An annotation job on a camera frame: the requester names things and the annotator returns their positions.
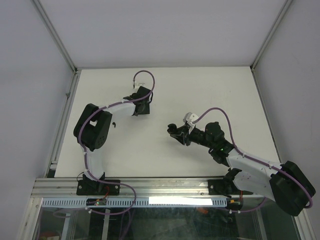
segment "white table surface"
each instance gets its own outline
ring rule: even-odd
[[[73,136],[74,127],[89,103],[100,107],[134,92],[132,78],[142,68],[82,70],[58,158],[55,177],[76,177],[85,169],[84,155]],[[233,136],[245,152],[278,162],[257,88],[249,67],[147,68],[156,80],[150,115],[128,116],[110,126],[103,150],[107,177],[222,176],[228,168],[217,164],[208,148],[183,146],[167,133],[167,125],[184,123],[188,112],[200,116],[211,107],[228,114]],[[140,73],[136,81],[151,88],[152,79]],[[220,123],[230,141],[227,121],[219,111],[198,124]]]

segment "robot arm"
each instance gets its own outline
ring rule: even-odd
[[[234,145],[225,139],[225,133],[218,122],[208,123],[202,131],[193,124],[197,119],[198,116],[189,112],[183,119],[183,126],[177,128],[175,124],[170,124],[167,131],[183,145],[189,146],[194,142],[209,148],[208,153],[218,164],[230,167],[230,171],[223,178],[226,186],[232,185],[239,190],[265,196],[292,216],[297,216],[308,204],[309,199],[295,182],[269,166],[275,166],[292,176],[302,184],[311,197],[316,193],[306,176],[293,162],[280,164],[247,153],[241,155]],[[252,161],[247,156],[265,165]]]
[[[151,90],[140,86],[136,93],[133,93],[130,96],[124,97],[123,101],[126,100],[135,100],[146,96]],[[81,142],[89,149],[87,153],[87,164],[90,172],[97,179],[104,178],[103,171],[103,159],[104,155],[101,151],[101,147],[107,140],[110,124],[117,122],[119,119],[126,116],[138,116],[150,114],[150,100],[145,98],[139,101],[124,103],[116,106],[109,107],[101,112],[97,113],[90,122],[88,122],[81,134]],[[89,118],[89,116],[99,109],[98,106],[90,103],[88,104],[74,130],[73,135],[77,138],[79,137],[80,129],[83,126],[84,122]],[[90,180],[92,177],[84,173],[87,178]]]

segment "glass panel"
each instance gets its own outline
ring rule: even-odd
[[[245,199],[246,208],[261,199]],[[95,208],[117,213],[124,208]],[[122,215],[85,209],[41,209],[39,240],[298,240],[293,218],[268,201],[258,211],[229,214],[213,207],[137,207]]]

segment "black mounting bracket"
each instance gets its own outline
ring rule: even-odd
[[[224,195],[231,198],[231,195],[240,195],[241,191],[232,183],[226,182],[224,179],[208,180],[209,195]],[[242,191],[243,195],[252,195],[250,191]]]
[[[98,181],[91,180],[87,178],[86,175],[82,175],[83,179],[78,181],[78,186],[76,188],[76,195],[78,196],[103,196],[106,195],[108,190],[109,196],[118,196],[120,194],[120,184],[107,184]],[[105,175],[100,178],[100,180],[120,183],[120,180],[108,180],[105,179]]]

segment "white wall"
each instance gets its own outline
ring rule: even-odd
[[[40,0],[77,67],[249,66],[285,0]]]
[[[308,215],[320,238],[320,1],[295,1],[256,69],[280,158],[315,190]]]
[[[0,7],[0,238],[16,238],[72,74],[30,0]]]

